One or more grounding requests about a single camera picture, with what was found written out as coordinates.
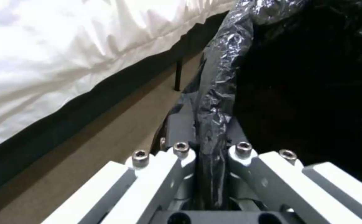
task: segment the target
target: silver bolt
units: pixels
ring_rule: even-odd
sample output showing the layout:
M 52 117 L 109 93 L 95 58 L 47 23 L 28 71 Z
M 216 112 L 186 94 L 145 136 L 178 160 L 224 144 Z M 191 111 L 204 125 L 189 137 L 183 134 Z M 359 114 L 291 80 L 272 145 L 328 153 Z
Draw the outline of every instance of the silver bolt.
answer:
M 236 144 L 236 154 L 240 157 L 249 157 L 252 150 L 252 145 L 248 142 L 239 142 Z
M 184 158 L 188 155 L 189 145 L 186 142 L 177 142 L 173 146 L 173 152 L 180 158 Z
M 149 164 L 149 153 L 145 150 L 135 150 L 131 155 L 131 159 L 134 167 L 143 168 Z
M 279 150 L 279 155 L 281 155 L 284 159 L 286 159 L 292 165 L 294 165 L 296 163 L 297 155 L 292 150 L 281 149 L 281 150 Z
M 164 149 L 166 147 L 166 138 L 160 138 L 160 149 Z

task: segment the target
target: crinkled plastic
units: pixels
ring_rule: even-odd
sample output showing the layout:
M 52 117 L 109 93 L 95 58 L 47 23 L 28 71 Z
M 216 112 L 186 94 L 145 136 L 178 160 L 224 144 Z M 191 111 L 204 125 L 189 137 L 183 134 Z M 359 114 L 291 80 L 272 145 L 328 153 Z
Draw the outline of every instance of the crinkled plastic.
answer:
M 170 113 L 186 104 L 203 209 L 228 204 L 233 116 L 259 153 L 292 149 L 362 181 L 362 0 L 240 0 Z

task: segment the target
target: screw head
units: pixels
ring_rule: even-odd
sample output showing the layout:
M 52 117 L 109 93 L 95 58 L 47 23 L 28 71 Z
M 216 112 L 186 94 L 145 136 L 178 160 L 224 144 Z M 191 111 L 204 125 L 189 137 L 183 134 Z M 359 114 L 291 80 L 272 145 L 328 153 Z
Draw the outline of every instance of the screw head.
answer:
M 145 150 L 135 150 L 131 159 L 134 167 L 143 168 L 149 164 L 149 153 Z
M 279 155 L 282 156 L 282 158 L 286 159 L 292 165 L 294 165 L 297 160 L 297 155 L 292 150 L 281 149 L 279 150 Z
M 240 157 L 249 157 L 252 150 L 252 145 L 248 142 L 239 142 L 236 144 L 236 154 Z
M 160 149 L 164 149 L 166 146 L 165 144 L 166 144 L 166 138 L 165 137 L 160 138 Z
M 188 155 L 189 145 L 186 142 L 177 142 L 173 145 L 173 153 L 178 157 L 186 157 Z

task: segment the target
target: hole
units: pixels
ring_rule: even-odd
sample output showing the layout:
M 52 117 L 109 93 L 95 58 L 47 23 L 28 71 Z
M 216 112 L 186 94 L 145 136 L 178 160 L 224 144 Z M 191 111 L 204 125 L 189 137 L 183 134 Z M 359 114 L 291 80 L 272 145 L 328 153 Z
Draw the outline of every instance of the hole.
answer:
M 262 213 L 258 217 L 258 223 L 259 224 L 282 224 L 278 217 L 271 213 Z
M 176 146 L 179 149 L 184 149 L 186 147 L 185 143 L 183 143 L 183 142 L 178 142 Z
M 191 218 L 185 213 L 173 213 L 167 220 L 167 224 L 191 224 Z
M 143 156 L 145 156 L 145 151 L 139 150 L 138 152 L 135 153 L 135 156 L 137 156 L 137 157 L 143 157 Z
M 242 147 L 242 148 L 250 148 L 250 144 L 247 143 L 247 142 L 240 142 L 239 146 Z
M 288 156 L 288 157 L 292 157 L 292 156 L 293 156 L 293 154 L 291 154 L 291 153 L 288 152 L 288 151 L 283 152 L 283 154 L 284 154 L 285 156 Z

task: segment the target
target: aluminum part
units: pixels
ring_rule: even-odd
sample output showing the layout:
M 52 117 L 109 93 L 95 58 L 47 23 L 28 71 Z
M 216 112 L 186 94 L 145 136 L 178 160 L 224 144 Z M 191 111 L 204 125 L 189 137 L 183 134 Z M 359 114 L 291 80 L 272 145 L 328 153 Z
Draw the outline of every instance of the aluminum part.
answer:
M 292 150 L 281 149 L 279 150 L 279 155 L 281 155 L 283 159 L 286 159 L 286 161 L 288 161 L 292 165 L 296 163 L 297 155 Z
M 193 182 L 194 182 L 194 174 L 195 174 L 195 161 L 196 161 L 196 153 L 194 150 L 189 150 L 186 156 L 179 156 L 181 160 L 181 166 L 184 173 L 184 180 L 180 184 L 177 193 L 174 198 L 176 200 L 184 200 L 189 197 L 192 197 L 193 194 Z
M 173 152 L 175 155 L 177 155 L 178 157 L 186 157 L 188 156 L 188 152 L 189 152 L 189 145 L 186 142 L 177 142 L 174 144 L 173 146 Z
M 240 157 L 249 157 L 252 150 L 252 145 L 248 142 L 239 142 L 236 144 L 236 153 Z
M 278 153 L 240 159 L 233 155 L 231 147 L 228 154 L 230 171 L 245 180 L 268 209 L 278 211 L 287 205 L 307 224 L 362 223 L 359 217 Z
M 124 193 L 101 224 L 147 224 L 159 209 L 166 209 L 174 198 L 183 171 L 180 159 L 160 151 L 152 163 Z
M 134 167 L 146 167 L 149 164 L 149 153 L 145 150 L 135 150 L 132 155 L 132 164 Z
M 131 169 L 110 161 L 42 223 L 98 223 L 135 180 Z
M 302 173 L 362 219 L 362 182 L 329 162 L 305 167 Z

